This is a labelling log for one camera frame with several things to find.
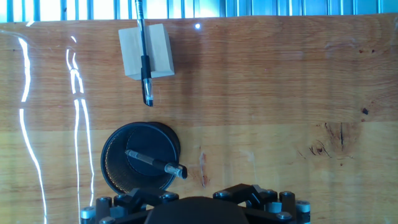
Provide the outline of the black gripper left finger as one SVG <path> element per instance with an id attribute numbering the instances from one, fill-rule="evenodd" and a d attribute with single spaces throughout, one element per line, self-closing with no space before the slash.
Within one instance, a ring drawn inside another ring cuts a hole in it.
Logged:
<path id="1" fill-rule="evenodd" d="M 144 219 L 147 212 L 146 206 L 156 207 L 158 205 L 173 202 L 179 199 L 179 195 L 158 188 L 135 188 L 125 194 L 115 197 L 99 197 L 94 205 L 80 210 L 80 223 L 117 223 L 131 215 L 137 218 L 129 218 L 133 222 Z"/>

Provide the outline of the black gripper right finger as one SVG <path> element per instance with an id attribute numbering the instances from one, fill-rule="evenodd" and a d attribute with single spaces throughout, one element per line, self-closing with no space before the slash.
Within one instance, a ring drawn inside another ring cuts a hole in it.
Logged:
<path id="1" fill-rule="evenodd" d="M 310 202 L 297 200 L 291 191 L 238 184 L 215 192 L 213 198 L 231 203 L 248 223 L 311 223 Z"/>

